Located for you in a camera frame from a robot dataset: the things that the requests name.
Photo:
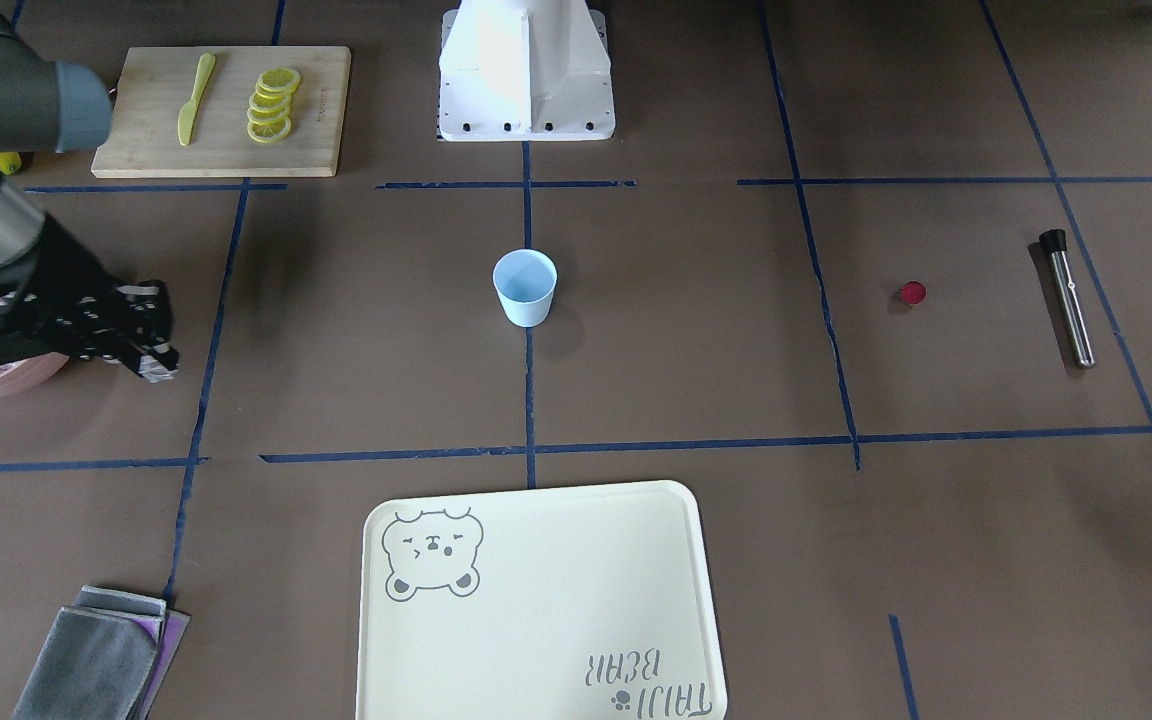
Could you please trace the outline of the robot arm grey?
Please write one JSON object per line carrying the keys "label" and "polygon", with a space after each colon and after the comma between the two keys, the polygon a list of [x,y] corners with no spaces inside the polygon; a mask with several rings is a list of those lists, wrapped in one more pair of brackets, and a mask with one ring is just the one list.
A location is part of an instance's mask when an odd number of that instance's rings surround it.
{"label": "robot arm grey", "polygon": [[[47,61],[0,13],[0,152],[96,149],[113,105],[83,65]],[[0,365],[60,354],[115,363],[147,382],[179,369],[160,281],[129,285],[0,170]]]}

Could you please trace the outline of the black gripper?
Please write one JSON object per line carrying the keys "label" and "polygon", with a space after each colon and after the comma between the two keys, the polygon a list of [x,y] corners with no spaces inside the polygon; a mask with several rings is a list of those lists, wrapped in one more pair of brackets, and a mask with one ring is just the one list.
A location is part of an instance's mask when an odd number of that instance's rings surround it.
{"label": "black gripper", "polygon": [[[126,334],[126,302],[136,334]],[[118,286],[52,217],[31,250],[0,266],[0,366],[46,354],[103,357],[142,381],[170,381],[180,359],[173,327],[164,282]]]}

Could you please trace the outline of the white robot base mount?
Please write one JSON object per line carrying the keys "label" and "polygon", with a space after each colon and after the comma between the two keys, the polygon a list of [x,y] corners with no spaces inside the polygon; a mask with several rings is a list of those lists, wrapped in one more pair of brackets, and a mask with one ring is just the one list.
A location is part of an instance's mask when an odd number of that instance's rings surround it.
{"label": "white robot base mount", "polygon": [[444,13],[438,65],[439,141],[616,132],[607,23],[585,1],[462,1]]}

